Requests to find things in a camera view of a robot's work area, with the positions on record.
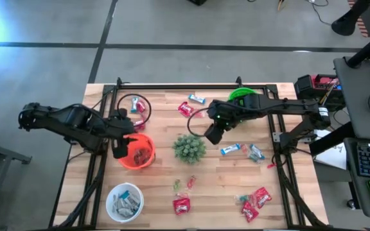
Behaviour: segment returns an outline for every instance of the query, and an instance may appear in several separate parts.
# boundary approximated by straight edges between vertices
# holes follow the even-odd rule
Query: wooden table
[[[280,98],[295,99],[292,83],[275,83]],[[83,104],[93,106],[100,100],[103,84],[88,84]],[[138,93],[145,96],[152,104],[152,116],[146,124],[145,133],[155,142],[156,160],[145,169],[131,171],[124,169],[118,160],[108,152],[105,177],[101,192],[101,203],[96,228],[147,228],[147,229],[184,229],[184,228],[286,228],[283,211],[281,189],[276,168],[268,169],[270,159],[274,154],[270,138],[269,123],[266,117],[246,121],[230,132],[225,132],[219,145],[212,145],[204,138],[207,146],[206,156],[195,166],[187,166],[174,157],[173,142],[178,136],[188,134],[187,118],[177,111],[177,107],[188,101],[189,94],[206,98],[207,104],[212,99],[227,100],[231,90],[119,90],[118,98],[126,93]],[[195,108],[202,105],[190,102]],[[130,108],[130,99],[124,99],[121,106]],[[129,114],[132,120],[138,120],[135,114]],[[301,121],[298,115],[284,115],[286,128],[290,131]],[[203,133],[212,123],[209,118],[198,118],[191,121],[194,132]],[[226,156],[220,154],[220,149],[240,143],[257,145],[266,156],[262,164],[255,164],[241,151],[232,152]],[[81,152],[81,147],[71,149],[70,157]],[[309,208],[324,223],[328,223],[321,191],[313,168],[310,155],[295,153],[292,155],[299,192]],[[73,159],[67,167],[62,191],[56,211],[54,225],[61,223],[79,202],[84,191],[85,177],[89,163],[89,154]],[[176,216],[173,212],[173,183],[176,179],[185,188],[191,175],[197,180],[189,193],[191,196],[191,212]],[[105,210],[105,200],[110,190],[118,184],[130,182],[137,185],[145,197],[144,208],[134,221],[119,224],[108,216]],[[260,187],[266,187],[272,196],[262,209],[260,215],[251,223],[247,223],[241,214],[241,205],[236,205],[235,195],[249,194]],[[294,201],[290,197],[290,207],[297,223]]]

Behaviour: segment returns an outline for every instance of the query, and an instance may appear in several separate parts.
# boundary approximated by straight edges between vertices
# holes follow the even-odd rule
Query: concrete floor
[[[0,0],[0,42],[100,43],[111,2]],[[201,7],[185,0],[119,0],[106,41],[305,48],[362,47],[370,41],[359,31],[335,34],[305,1],[287,3],[278,13],[276,0],[208,0]],[[346,0],[318,8],[328,22],[348,9]],[[30,165],[14,163],[9,170],[0,194],[0,226],[48,226],[69,145],[48,131],[17,129],[17,114],[34,101],[55,107],[81,102],[96,53],[96,48],[0,47],[0,146],[33,156]],[[136,83],[229,82],[237,76],[245,82],[292,82],[308,73],[334,73],[332,60],[344,55],[352,53],[105,49],[95,82],[117,77]],[[330,224],[370,227],[370,218],[345,208],[346,187],[321,182]]]

